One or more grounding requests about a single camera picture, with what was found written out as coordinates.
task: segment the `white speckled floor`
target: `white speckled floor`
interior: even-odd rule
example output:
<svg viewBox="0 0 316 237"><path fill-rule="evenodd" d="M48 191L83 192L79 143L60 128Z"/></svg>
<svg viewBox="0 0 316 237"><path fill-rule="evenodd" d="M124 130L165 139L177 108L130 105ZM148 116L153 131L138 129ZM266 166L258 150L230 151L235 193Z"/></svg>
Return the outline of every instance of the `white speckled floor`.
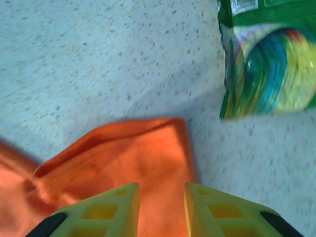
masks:
<svg viewBox="0 0 316 237"><path fill-rule="evenodd" d="M216 0L0 1L0 137L45 161L109 122L184 117L204 184L316 236L316 110L221 122Z"/></svg>

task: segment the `colorful packaging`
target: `colorful packaging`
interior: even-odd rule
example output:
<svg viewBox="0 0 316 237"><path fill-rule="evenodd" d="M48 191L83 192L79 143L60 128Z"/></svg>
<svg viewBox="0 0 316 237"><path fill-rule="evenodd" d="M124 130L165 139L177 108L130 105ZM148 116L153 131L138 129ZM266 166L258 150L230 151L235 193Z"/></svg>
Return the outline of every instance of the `colorful packaging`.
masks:
<svg viewBox="0 0 316 237"><path fill-rule="evenodd" d="M226 54L220 117L316 106L316 0L219 0Z"/></svg>

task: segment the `printed label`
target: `printed label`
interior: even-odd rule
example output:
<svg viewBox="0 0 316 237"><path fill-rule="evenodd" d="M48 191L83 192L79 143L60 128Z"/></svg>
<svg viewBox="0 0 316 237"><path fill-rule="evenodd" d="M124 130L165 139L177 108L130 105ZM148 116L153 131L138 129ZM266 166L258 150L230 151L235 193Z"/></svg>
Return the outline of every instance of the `printed label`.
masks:
<svg viewBox="0 0 316 237"><path fill-rule="evenodd" d="M258 9L258 0L231 0L233 16Z"/></svg>

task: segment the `plastic wrapper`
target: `plastic wrapper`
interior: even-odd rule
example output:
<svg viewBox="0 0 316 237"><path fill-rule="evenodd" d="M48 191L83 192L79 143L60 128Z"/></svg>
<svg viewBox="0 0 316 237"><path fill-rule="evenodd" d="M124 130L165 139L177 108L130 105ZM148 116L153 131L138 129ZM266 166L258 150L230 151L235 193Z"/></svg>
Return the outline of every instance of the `plastic wrapper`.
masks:
<svg viewBox="0 0 316 237"><path fill-rule="evenodd" d="M316 106L316 1L220 0L222 119Z"/></svg>

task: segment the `green plastic bag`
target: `green plastic bag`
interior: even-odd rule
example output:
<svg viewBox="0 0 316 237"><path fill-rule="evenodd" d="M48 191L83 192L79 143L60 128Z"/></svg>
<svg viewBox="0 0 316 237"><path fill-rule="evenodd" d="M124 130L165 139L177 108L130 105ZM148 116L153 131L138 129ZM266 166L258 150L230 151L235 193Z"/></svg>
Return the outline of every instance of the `green plastic bag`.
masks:
<svg viewBox="0 0 316 237"><path fill-rule="evenodd" d="M316 106L316 0L219 0L221 119Z"/></svg>

